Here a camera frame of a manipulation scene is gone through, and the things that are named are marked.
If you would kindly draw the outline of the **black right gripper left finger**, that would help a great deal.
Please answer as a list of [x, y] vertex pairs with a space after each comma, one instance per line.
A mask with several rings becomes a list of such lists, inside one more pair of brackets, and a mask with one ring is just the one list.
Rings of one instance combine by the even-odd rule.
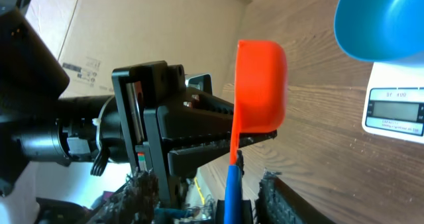
[[152, 170], [137, 171], [124, 186], [84, 219], [84, 223], [151, 223], [158, 205], [158, 178]]

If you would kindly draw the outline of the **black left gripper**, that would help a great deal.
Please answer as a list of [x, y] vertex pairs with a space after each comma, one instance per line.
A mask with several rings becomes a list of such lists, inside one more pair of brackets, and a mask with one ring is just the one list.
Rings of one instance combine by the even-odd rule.
[[[234, 105], [185, 85], [184, 67], [165, 61], [116, 68], [111, 75], [131, 171], [146, 165], [158, 178], [160, 202], [180, 207], [179, 178], [230, 152]], [[207, 136], [217, 140], [164, 150], [164, 139]], [[243, 148], [277, 137], [270, 133], [241, 134]]]

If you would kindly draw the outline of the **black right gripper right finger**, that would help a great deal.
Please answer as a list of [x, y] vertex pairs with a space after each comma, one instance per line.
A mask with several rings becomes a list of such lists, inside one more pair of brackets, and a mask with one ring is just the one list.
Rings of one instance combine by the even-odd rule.
[[259, 182], [257, 223], [335, 224], [279, 179], [278, 174], [265, 171]]

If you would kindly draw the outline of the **red measuring scoop blue handle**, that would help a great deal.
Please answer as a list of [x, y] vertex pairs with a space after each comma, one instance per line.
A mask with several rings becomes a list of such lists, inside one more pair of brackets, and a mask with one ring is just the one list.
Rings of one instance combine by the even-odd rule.
[[237, 166], [240, 136], [271, 133], [283, 123], [287, 84], [286, 55], [278, 43], [269, 40], [238, 42], [224, 224], [242, 221], [242, 171]]

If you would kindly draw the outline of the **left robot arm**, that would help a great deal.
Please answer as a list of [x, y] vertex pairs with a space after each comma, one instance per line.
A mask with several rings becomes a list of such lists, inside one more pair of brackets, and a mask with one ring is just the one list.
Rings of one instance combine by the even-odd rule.
[[22, 14], [30, 0], [1, 0], [1, 194], [30, 161], [110, 162], [147, 168], [158, 198], [179, 207], [182, 180], [228, 153], [232, 103], [186, 85], [184, 68], [164, 61], [117, 68], [113, 94], [62, 97], [70, 79]]

